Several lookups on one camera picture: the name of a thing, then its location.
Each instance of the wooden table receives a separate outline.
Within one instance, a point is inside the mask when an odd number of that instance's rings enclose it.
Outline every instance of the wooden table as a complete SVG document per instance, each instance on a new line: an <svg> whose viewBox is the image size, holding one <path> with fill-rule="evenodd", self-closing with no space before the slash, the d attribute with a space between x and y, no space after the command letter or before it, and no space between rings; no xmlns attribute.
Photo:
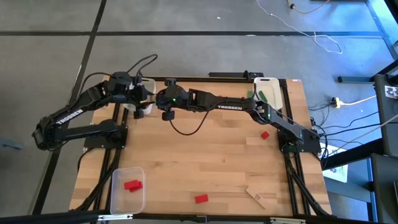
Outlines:
<svg viewBox="0 0 398 224"><path fill-rule="evenodd" d="M246 96L249 83L179 82L184 89L210 91L215 95ZM157 82L157 90L164 88ZM294 120L311 128L303 86L300 80L287 80ZM112 117L114 106L95 111L93 122ZM161 120L154 107L144 119L128 118L129 132L119 167L142 167L146 174L144 213L207 215L291 216L289 188L283 155L279 152L276 128L259 125L240 111L213 110L201 130L182 136L170 123ZM189 133L204 113L176 110L174 125ZM260 134L268 131L263 140ZM301 153L305 183L324 210L331 213L319 161ZM95 149L81 162L70 208L76 208L98 182L104 149ZM245 192L250 185L266 198L262 208ZM108 186L101 201L104 207ZM300 191L295 186L298 210L303 213ZM194 196L208 194L209 202L196 204Z"/></svg>

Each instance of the red cube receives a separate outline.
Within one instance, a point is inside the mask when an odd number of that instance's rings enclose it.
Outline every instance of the red cube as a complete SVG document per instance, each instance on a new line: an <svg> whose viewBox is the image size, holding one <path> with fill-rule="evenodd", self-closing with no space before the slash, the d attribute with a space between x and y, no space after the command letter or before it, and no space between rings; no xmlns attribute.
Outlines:
<svg viewBox="0 0 398 224"><path fill-rule="evenodd" d="M124 189L125 190L129 190L129 189L132 189L132 188L136 188L136 187L138 187L139 186L139 180L132 180L132 181L129 181L129 182L125 182L124 183Z"/></svg>
<svg viewBox="0 0 398 224"><path fill-rule="evenodd" d="M196 203L203 203L203 202L208 202L208 201L209 201L209 196L207 196L207 194L199 195L199 196L195 197Z"/></svg>
<svg viewBox="0 0 398 224"><path fill-rule="evenodd" d="M141 188L142 188L142 182L139 181L137 187L130 188L130 192L135 192L136 190L139 190L139 189L141 189Z"/></svg>
<svg viewBox="0 0 398 224"><path fill-rule="evenodd" d="M262 137L263 139L267 139L267 138L269 137L268 132L267 132L267 131L264 131L264 133L261 134L261 137Z"/></svg>

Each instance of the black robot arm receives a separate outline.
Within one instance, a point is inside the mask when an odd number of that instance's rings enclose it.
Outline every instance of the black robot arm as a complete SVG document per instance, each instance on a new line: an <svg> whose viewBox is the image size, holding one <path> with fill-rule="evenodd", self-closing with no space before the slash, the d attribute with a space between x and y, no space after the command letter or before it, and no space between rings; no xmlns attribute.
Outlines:
<svg viewBox="0 0 398 224"><path fill-rule="evenodd" d="M207 112L211 110L235 110L245 111L259 124L270 124L283 131L287 142L303 144L303 129L297 124L290 124L278 116L276 110L268 103L256 102L253 98L230 98L215 96L201 90L189 89L185 91L176 85L174 79L165 82L166 89L156 94L156 105L164 111L162 119L171 121L174 119L173 108L193 112Z"/></svg>
<svg viewBox="0 0 398 224"><path fill-rule="evenodd" d="M149 103L149 93L141 84L141 78L132 78L126 72L115 72L109 81L103 81L83 91L71 105L66 105L57 112L40 119L32 136L36 145L42 150L55 149L65 141L90 136L105 136L117 141L119 129L111 119L100 124L65 129L62 126L87 111L94 111L109 103L129 103L136 107L135 118L142 117L142 109Z"/></svg>

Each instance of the table leg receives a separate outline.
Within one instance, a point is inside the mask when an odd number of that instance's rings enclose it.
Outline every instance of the table leg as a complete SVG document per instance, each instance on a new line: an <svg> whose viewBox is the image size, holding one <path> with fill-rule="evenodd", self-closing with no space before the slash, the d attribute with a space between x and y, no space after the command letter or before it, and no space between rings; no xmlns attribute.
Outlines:
<svg viewBox="0 0 398 224"><path fill-rule="evenodd" d="M398 60L393 61L389 64L386 68L383 68L380 72L376 74L385 75L388 73L392 73L398 69ZM337 78L339 83L373 83L374 77L338 77Z"/></svg>
<svg viewBox="0 0 398 224"><path fill-rule="evenodd" d="M369 157L372 153L383 155L383 143L382 139L373 140L362 146L355 147L345 152L338 153L334 156L330 156L326 159L322 159L323 170L343 166L351 162L359 161Z"/></svg>

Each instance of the concrete floor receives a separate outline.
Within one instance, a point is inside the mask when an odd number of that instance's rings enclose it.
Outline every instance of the concrete floor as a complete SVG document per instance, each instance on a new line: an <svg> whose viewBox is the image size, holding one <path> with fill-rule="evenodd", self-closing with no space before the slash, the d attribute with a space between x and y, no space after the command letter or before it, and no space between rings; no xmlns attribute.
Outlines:
<svg viewBox="0 0 398 224"><path fill-rule="evenodd" d="M260 2L269 12L300 30L377 31L362 2L334 2L306 16L291 11L285 1ZM319 4L308 0L296 2L304 11ZM381 0L372 0L372 4L385 10ZM91 30L99 5L100 0L0 0L0 31ZM389 30L394 30L390 17L381 19L389 24ZM254 0L113 0L107 2L99 30L290 29L265 15ZM158 60L146 68L144 74L206 76L208 72L250 70L264 72L269 77L296 78L303 81L309 106L324 104L333 96L350 102L373 95L371 85L341 85L337 84L336 77L371 76L391 63L392 57L384 41L378 37L335 39L343 49L342 55L325 52L307 37L97 37L86 73L124 70L140 58L157 53ZM3 206L0 217L25 215L30 211L48 156L48 152L35 147L30 134L41 117L67 102L87 41L87 37L0 37L0 136L26 146L22 151L1 149L3 184L0 185L0 204ZM335 47L325 39L320 41L329 48ZM99 78L93 78L87 85L98 81ZM375 99L331 109L325 126L348 124L352 119L375 111ZM317 111L311 115L319 124L325 112ZM88 113L71 125L86 125L90 119ZM373 116L358 121L354 127L377 122L377 116ZM340 134L335 138L347 141L365 131ZM368 142L379 137L380 132L375 132L360 141ZM341 142L332 144L340 146ZM63 147L44 213L67 211L82 145L82 141L72 141ZM366 214L363 209L356 210L352 216L341 213L333 203L349 206L350 202L332 198L333 213L341 214L341 217L357 218Z"/></svg>

